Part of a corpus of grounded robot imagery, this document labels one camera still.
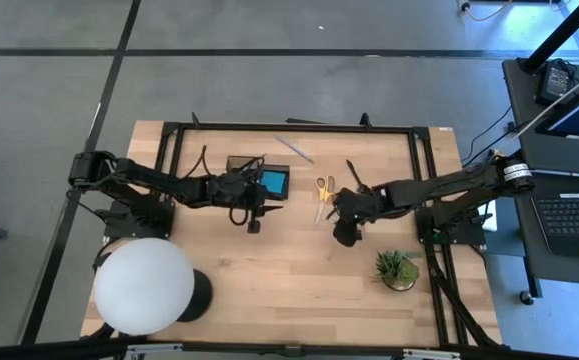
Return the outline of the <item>yellow handled scissors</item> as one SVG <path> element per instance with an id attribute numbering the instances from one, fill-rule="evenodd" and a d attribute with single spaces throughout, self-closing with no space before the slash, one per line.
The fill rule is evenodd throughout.
<path id="1" fill-rule="evenodd" d="M 319 193 L 319 202 L 314 221 L 314 224 L 317 225 L 322 218 L 325 205 L 329 202 L 330 198 L 335 193 L 335 177 L 331 175 L 327 177 L 318 177 L 315 179 L 315 186 Z"/>

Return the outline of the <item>black side desk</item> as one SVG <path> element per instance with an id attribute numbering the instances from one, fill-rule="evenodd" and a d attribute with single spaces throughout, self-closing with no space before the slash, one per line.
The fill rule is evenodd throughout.
<path id="1" fill-rule="evenodd" d="M 518 59 L 504 61 L 502 68 L 519 132 L 520 125 L 547 107 L 534 100 L 541 75 L 523 72 Z M 540 134 L 531 128 L 516 140 L 520 143 L 516 154 L 528 166 L 535 182 L 530 195 L 515 201 L 525 249 L 529 283 L 526 291 L 535 299 L 541 295 L 541 279 L 579 283 L 579 258 L 549 252 L 531 201 L 539 194 L 579 193 L 579 139 Z"/>

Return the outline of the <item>white box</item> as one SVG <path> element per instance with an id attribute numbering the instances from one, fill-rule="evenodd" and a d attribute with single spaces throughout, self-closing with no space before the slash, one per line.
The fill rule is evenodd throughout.
<path id="1" fill-rule="evenodd" d="M 482 229 L 488 232 L 496 232 L 498 230 L 496 217 L 496 200 L 491 200 L 486 204 L 478 207 L 478 213 L 484 218 L 482 222 Z"/>

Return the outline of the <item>white diagonal rod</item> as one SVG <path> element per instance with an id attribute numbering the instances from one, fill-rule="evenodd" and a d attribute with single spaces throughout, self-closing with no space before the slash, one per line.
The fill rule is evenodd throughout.
<path id="1" fill-rule="evenodd" d="M 579 94 L 579 83 L 574 85 L 567 93 L 561 96 L 558 100 L 556 100 L 555 102 L 544 108 L 532 120 L 530 120 L 529 122 L 525 122 L 523 125 L 520 125 L 519 132 L 513 137 L 513 139 L 521 137 L 531 128 L 536 129 L 541 120 L 545 120 L 547 116 L 554 114 L 557 106 L 565 105 L 568 101 L 572 100 L 578 94 Z"/>

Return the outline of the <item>small potted succulent plant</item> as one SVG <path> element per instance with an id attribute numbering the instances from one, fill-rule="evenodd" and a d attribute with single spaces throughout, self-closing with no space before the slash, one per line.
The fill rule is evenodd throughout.
<path id="1" fill-rule="evenodd" d="M 420 277 L 420 268 L 414 262 L 420 257 L 421 254 L 417 252 L 378 252 L 375 259 L 376 278 L 393 291 L 406 292 L 413 288 Z"/>

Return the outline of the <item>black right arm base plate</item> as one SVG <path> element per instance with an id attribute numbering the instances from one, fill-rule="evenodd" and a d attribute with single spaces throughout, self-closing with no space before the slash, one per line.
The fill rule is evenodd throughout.
<path id="1" fill-rule="evenodd" d="M 486 216 L 480 215 L 477 209 L 469 209 L 440 224 L 431 207 L 415 211 L 418 237 L 423 244 L 484 245 L 486 241 L 482 225 L 485 219 Z"/>

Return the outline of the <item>black power adapter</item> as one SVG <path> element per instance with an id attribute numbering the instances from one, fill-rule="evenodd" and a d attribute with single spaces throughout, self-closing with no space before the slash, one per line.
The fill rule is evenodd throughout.
<path id="1" fill-rule="evenodd" d="M 548 106 L 577 84 L 577 66 L 563 59 L 548 62 L 542 70 L 534 100 Z"/>

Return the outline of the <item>black laptop keyboard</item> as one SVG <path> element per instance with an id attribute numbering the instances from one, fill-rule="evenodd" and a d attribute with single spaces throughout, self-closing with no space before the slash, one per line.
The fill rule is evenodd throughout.
<path id="1" fill-rule="evenodd" d="M 548 193 L 531 198 L 550 253 L 579 258 L 579 193 Z"/>

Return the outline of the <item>black pen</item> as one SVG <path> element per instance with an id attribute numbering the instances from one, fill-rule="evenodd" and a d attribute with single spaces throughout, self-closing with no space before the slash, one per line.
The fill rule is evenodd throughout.
<path id="1" fill-rule="evenodd" d="M 360 177 L 359 177 L 359 175 L 358 175 L 358 173 L 357 173 L 357 171 L 356 171 L 356 169 L 355 169 L 355 166 L 354 166 L 353 163 L 352 163 L 350 160 L 348 160 L 348 159 L 346 159 L 345 162 L 346 162 L 346 165 L 348 166 L 348 168 L 349 168 L 349 170 L 350 170 L 350 172 L 351 172 L 351 174 L 352 174 L 352 176 L 353 176 L 353 178 L 354 178 L 354 180 L 355 180 L 355 182 L 356 182 L 356 189 L 357 189 L 357 191 L 358 191 L 358 192 L 362 192 L 363 189 L 364 189 L 364 187 L 365 187 L 365 184 L 361 181 L 361 179 L 360 179 Z"/>

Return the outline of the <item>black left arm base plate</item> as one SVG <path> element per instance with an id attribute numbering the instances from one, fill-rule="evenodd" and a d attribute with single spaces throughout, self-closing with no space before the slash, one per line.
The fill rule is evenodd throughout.
<path id="1" fill-rule="evenodd" d="M 97 210 L 97 213 L 105 221 L 106 237 L 168 239 L 173 226 L 175 204 L 158 200 L 155 207 L 144 212 L 113 201 L 109 210 Z"/>

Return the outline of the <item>black mesh desk organizer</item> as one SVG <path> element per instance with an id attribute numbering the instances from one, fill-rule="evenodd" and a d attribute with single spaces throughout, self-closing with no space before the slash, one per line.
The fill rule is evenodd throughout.
<path id="1" fill-rule="evenodd" d="M 259 175 L 255 175 L 254 179 L 257 183 L 260 183 L 264 170 L 281 171 L 287 173 L 287 180 L 285 183 L 286 196 L 284 198 L 273 196 L 267 192 L 266 198 L 268 200 L 285 201 L 289 197 L 289 182 L 290 182 L 290 167 L 288 165 L 274 165 L 263 163 L 262 158 L 254 158 L 248 156 L 228 156 L 226 161 L 226 170 L 228 172 L 240 172 L 240 173 L 254 173 L 259 172 Z"/>

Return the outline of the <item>teal sticky note pad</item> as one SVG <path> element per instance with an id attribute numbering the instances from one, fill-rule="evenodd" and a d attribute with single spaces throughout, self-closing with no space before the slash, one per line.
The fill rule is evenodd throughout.
<path id="1" fill-rule="evenodd" d="M 285 183 L 287 173 L 281 171 L 264 170 L 260 183 L 273 196 L 284 198 L 286 196 Z"/>

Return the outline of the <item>white globe lamp shade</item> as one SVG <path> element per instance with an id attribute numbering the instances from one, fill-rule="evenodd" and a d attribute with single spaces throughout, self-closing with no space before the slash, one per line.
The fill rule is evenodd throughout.
<path id="1" fill-rule="evenodd" d="M 115 330 L 149 335 L 183 314 L 194 287 L 194 269 L 177 245 L 141 238 L 113 250 L 98 268 L 94 302 Z"/>

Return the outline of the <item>light blue pencil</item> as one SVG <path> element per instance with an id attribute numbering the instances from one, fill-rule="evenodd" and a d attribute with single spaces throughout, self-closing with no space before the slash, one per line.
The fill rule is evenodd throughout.
<path id="1" fill-rule="evenodd" d="M 276 138 L 276 140 L 278 140 L 279 142 L 281 142 L 282 144 L 287 146 L 290 150 L 295 152 L 301 158 L 305 159 L 306 161 L 308 161 L 311 164 L 315 164 L 315 161 L 309 155 L 307 155 L 305 152 L 300 150 L 294 144 L 290 143 L 289 141 L 285 140 L 284 138 L 280 137 L 279 135 L 274 135 L 274 137 Z"/>

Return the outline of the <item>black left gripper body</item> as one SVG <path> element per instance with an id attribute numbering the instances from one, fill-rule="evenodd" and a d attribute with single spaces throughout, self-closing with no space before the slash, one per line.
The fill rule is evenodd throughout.
<path id="1" fill-rule="evenodd" d="M 237 173 L 212 176 L 208 182 L 208 196 L 215 207 L 248 210 L 262 215 L 269 210 L 265 204 L 266 195 L 264 186 Z"/>

